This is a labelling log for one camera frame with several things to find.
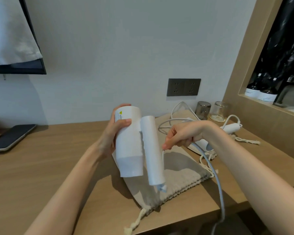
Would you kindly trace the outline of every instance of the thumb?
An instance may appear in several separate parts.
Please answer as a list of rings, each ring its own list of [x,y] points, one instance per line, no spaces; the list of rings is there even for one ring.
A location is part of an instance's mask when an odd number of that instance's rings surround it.
[[[172,138],[170,138],[168,141],[166,141],[166,142],[162,145],[162,149],[163,149],[163,150],[170,149],[170,148],[172,148],[174,145],[176,145],[180,140],[181,140],[181,138],[180,138],[180,134],[177,133],[176,135],[174,135]]]
[[[130,126],[131,123],[132,123],[132,119],[118,120],[112,125],[111,134],[113,134],[114,136],[120,129]]]

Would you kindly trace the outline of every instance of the white cloth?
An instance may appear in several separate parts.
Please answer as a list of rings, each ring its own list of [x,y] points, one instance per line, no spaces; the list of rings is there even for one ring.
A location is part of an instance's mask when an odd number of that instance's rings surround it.
[[[158,127],[161,122],[169,118],[170,114],[156,118],[156,126]],[[165,135],[158,132],[158,138],[161,147],[165,142]],[[142,207],[138,219],[131,224],[130,228],[124,230],[124,234],[131,234],[132,230],[139,225],[141,218],[158,206],[211,177],[208,171],[177,146],[165,151],[164,168],[167,192],[159,192],[154,186],[149,185],[146,168],[144,168],[143,176],[123,178],[134,199]]]
[[[0,65],[41,58],[19,0],[0,0]]]

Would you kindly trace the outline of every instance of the television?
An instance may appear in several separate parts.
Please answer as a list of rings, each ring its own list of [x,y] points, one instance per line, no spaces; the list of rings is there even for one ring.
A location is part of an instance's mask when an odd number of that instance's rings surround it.
[[[29,13],[25,0],[19,0],[24,15],[26,17],[29,28],[34,36],[37,43],[37,39],[34,33],[33,25],[31,23]],[[9,65],[0,65],[0,74],[47,74],[43,63],[43,59],[36,59],[34,61],[24,62],[24,63],[14,63]]]

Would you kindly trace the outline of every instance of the forearm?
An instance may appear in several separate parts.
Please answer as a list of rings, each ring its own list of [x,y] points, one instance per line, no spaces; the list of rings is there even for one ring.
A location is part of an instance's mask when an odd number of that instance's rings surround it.
[[[81,201],[97,164],[97,157],[86,152],[25,235],[71,235]]]
[[[207,126],[204,138],[231,171],[268,228],[274,234],[294,234],[294,188],[218,126]]]

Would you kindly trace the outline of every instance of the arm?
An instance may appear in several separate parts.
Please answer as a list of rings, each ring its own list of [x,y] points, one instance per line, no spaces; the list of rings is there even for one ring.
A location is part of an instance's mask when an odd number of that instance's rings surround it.
[[[274,234],[294,234],[294,188],[216,124],[195,121],[174,125],[163,149],[189,146],[205,138],[225,163],[264,224]]]
[[[117,108],[129,105],[122,104]],[[114,151],[113,142],[118,130],[131,124],[131,120],[114,122],[114,112],[117,108],[113,110],[101,137],[86,150],[25,235],[72,234],[81,201],[99,161]]]

